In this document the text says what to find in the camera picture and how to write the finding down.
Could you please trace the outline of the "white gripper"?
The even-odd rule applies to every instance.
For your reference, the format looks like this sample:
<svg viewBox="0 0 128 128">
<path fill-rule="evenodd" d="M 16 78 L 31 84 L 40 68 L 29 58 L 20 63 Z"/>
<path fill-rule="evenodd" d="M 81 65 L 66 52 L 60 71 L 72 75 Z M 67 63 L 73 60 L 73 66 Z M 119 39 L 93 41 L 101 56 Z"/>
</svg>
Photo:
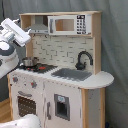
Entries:
<svg viewBox="0 0 128 128">
<path fill-rule="evenodd" d="M 14 40 L 21 47 L 25 46 L 31 39 L 29 32 L 23 31 L 18 25 L 17 20 L 6 18 L 1 22 L 3 30 L 1 35 L 8 41 Z"/>
</svg>

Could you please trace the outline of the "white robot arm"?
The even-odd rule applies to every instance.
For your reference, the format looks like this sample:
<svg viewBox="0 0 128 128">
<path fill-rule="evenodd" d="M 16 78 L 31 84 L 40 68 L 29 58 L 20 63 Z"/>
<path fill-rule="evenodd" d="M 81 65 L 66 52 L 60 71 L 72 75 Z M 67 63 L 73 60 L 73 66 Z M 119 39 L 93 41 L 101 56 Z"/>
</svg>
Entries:
<svg viewBox="0 0 128 128">
<path fill-rule="evenodd" d="M 31 39 L 29 31 L 25 32 L 17 25 L 18 20 L 6 18 L 1 22 L 0 30 L 0 79 L 15 70 L 19 64 L 16 49 L 12 43 L 25 46 Z"/>
</svg>

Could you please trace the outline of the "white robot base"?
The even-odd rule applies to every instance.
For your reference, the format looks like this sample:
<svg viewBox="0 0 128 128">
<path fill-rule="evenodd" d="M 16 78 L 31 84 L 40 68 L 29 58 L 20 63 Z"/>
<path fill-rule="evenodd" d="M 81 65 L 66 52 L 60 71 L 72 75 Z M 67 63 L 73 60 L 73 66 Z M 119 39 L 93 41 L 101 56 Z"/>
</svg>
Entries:
<svg viewBox="0 0 128 128">
<path fill-rule="evenodd" d="M 28 114 L 14 121 L 0 123 L 0 128 L 41 128 L 41 123 L 36 115 Z"/>
</svg>

